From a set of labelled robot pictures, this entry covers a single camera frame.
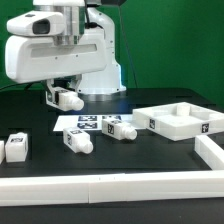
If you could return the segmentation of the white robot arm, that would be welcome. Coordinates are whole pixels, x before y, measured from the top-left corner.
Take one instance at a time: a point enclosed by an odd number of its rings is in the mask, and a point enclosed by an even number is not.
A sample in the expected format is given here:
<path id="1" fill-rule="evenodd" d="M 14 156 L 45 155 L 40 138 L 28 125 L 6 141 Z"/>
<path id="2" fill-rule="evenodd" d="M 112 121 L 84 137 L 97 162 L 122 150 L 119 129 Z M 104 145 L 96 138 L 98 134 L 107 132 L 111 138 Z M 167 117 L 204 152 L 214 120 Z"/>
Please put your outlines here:
<path id="1" fill-rule="evenodd" d="M 80 110 L 81 94 L 105 99 L 123 92 L 113 20 L 97 8 L 126 0 L 33 0 L 35 9 L 7 22 L 5 70 L 17 83 L 42 81 L 46 102 Z"/>

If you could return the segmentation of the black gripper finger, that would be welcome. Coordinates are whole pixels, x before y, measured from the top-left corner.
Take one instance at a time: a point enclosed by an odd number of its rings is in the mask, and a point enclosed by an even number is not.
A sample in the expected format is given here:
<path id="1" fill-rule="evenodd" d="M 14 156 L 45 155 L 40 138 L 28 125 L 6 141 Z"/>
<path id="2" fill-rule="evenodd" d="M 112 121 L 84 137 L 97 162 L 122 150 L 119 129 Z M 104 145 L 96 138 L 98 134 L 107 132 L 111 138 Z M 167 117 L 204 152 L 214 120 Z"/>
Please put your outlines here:
<path id="1" fill-rule="evenodd" d="M 54 87 L 54 81 L 48 79 L 45 81 L 45 91 L 46 91 L 46 103 L 50 106 L 56 106 L 56 89 Z"/>
<path id="2" fill-rule="evenodd" d="M 81 75 L 67 77 L 66 78 L 66 82 L 67 82 L 66 87 L 68 89 L 74 90 L 75 92 L 78 92 L 81 80 L 82 80 Z"/>

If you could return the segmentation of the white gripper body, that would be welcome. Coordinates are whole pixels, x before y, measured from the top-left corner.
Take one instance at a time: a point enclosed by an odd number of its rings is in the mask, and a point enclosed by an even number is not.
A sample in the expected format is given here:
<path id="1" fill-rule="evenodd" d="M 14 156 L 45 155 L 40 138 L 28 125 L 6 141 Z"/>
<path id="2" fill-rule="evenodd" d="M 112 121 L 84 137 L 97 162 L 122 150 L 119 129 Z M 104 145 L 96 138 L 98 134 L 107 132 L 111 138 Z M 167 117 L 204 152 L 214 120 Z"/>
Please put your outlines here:
<path id="1" fill-rule="evenodd" d="M 17 83 L 100 71 L 106 64 L 101 30 L 84 34 L 70 46 L 56 46 L 52 37 L 11 36 L 5 48 L 6 74 Z"/>

